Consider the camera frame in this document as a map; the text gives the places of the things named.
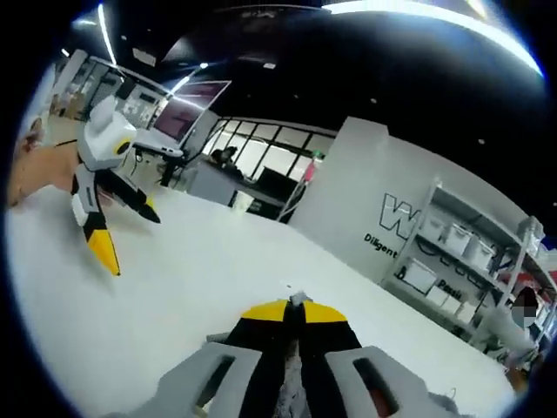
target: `desk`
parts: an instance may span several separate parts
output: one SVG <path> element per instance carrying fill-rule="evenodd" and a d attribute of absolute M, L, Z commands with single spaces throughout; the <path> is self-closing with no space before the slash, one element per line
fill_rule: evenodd
<path fill-rule="evenodd" d="M 195 178 L 188 187 L 188 193 L 191 196 L 197 196 L 225 206 L 230 204 L 236 191 L 245 192 L 261 203 L 276 206 L 278 208 L 277 215 L 285 204 L 285 202 L 257 190 L 255 185 L 234 177 L 207 161 L 199 161 Z"/>
<path fill-rule="evenodd" d="M 298 290 L 336 307 L 362 345 L 385 350 L 429 390 L 456 388 L 461 413 L 490 416 L 513 398 L 500 365 L 289 226 L 169 189 L 154 200 L 161 225 L 119 206 L 105 211 L 117 278 L 88 251 L 66 193 L 47 187 L 8 212 L 24 321 L 84 416 L 134 409 L 207 334 Z"/>

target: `computer monitor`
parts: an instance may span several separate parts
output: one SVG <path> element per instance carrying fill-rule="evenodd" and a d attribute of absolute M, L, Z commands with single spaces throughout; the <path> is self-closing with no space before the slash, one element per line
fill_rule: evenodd
<path fill-rule="evenodd" d="M 297 184 L 296 180 L 267 167 L 263 169 L 257 181 L 258 189 L 261 192 L 284 202 L 288 200 Z"/>
<path fill-rule="evenodd" d="M 172 138 L 181 148 L 199 117 L 229 84 L 230 81 L 184 84 L 168 101 L 153 129 Z"/>
<path fill-rule="evenodd" d="M 130 96 L 131 92 L 135 88 L 136 88 L 135 82 L 131 78 L 127 77 L 124 80 L 124 82 L 122 83 L 122 85 L 120 85 L 120 87 L 116 91 L 115 96 L 116 96 L 116 98 L 121 98 L 122 100 L 127 100 L 128 97 Z"/>

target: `pink object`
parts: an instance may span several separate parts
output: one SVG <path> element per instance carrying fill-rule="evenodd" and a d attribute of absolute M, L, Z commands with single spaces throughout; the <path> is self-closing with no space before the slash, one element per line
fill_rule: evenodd
<path fill-rule="evenodd" d="M 315 163 L 312 160 L 312 162 L 305 169 L 304 181 L 312 181 L 314 173 L 315 173 Z"/>

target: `ceiling light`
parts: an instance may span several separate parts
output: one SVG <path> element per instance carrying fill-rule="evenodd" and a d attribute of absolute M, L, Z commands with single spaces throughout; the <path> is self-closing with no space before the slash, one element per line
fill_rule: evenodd
<path fill-rule="evenodd" d="M 138 48 L 131 48 L 131 52 L 133 53 L 133 57 L 137 59 L 137 61 L 141 61 L 144 64 L 150 65 L 154 67 L 157 63 L 157 58 L 148 54 L 147 52 L 141 51 Z"/>
<path fill-rule="evenodd" d="M 536 64 L 535 60 L 530 56 L 526 49 L 524 49 L 524 47 L 515 41 L 510 35 L 502 30 L 494 28 L 493 26 L 485 24 L 480 20 L 466 15 L 461 15 L 455 11 L 442 9 L 438 6 L 432 6 L 431 4 L 412 2 L 409 0 L 358 0 L 329 4 L 327 6 L 323 6 L 323 9 L 330 10 L 333 15 L 358 11 L 390 11 L 393 13 L 403 13 L 413 16 L 431 17 L 451 24 L 456 24 L 492 40 L 496 44 L 505 48 L 507 51 L 511 52 L 524 64 L 535 70 L 543 77 L 540 67 Z"/>
<path fill-rule="evenodd" d="M 106 44 L 108 55 L 111 57 L 112 63 L 114 65 L 117 65 L 116 57 L 114 57 L 114 52 L 112 52 L 111 41 L 108 38 L 108 32 L 106 31 L 106 21 L 104 20 L 104 9 L 102 3 L 98 5 L 97 11 L 98 11 L 98 21 L 101 23 L 101 31 L 103 32 L 104 43 Z"/>
<path fill-rule="evenodd" d="M 73 24 L 78 26 L 97 26 L 97 22 L 88 19 L 78 19 Z"/>
<path fill-rule="evenodd" d="M 174 94 L 180 87 L 182 87 L 184 84 L 186 84 L 188 81 L 190 81 L 190 76 L 185 76 L 184 78 L 182 78 L 180 81 L 178 81 L 176 83 L 176 85 L 174 87 L 172 87 L 171 89 L 171 94 Z"/>

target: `cable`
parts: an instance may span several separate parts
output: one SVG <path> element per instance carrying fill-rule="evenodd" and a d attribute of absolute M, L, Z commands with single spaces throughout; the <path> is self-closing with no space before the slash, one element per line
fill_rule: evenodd
<path fill-rule="evenodd" d="M 172 176 L 173 176 L 174 173 L 175 173 L 177 170 L 179 170 L 180 168 L 181 168 L 182 170 L 184 170 L 184 169 L 185 169 L 185 166 L 183 166 L 183 165 L 177 165 L 176 167 L 174 167 L 174 170 L 172 170 Z M 155 183 L 159 183 L 159 184 L 160 184 L 160 182 L 163 180 L 163 178 L 164 178 L 164 174 L 163 174 L 163 176 L 162 176 L 160 179 L 158 179 Z"/>
<path fill-rule="evenodd" d="M 54 145 L 54 147 L 57 148 L 57 147 L 62 146 L 62 145 L 73 144 L 74 142 L 77 142 L 77 139 L 71 139 L 69 141 L 61 142 L 60 144 Z"/>
<path fill-rule="evenodd" d="M 133 170 L 131 170 L 130 177 L 133 176 L 133 173 L 136 172 L 136 168 L 138 168 L 138 156 L 135 158 L 136 164 L 133 166 Z"/>

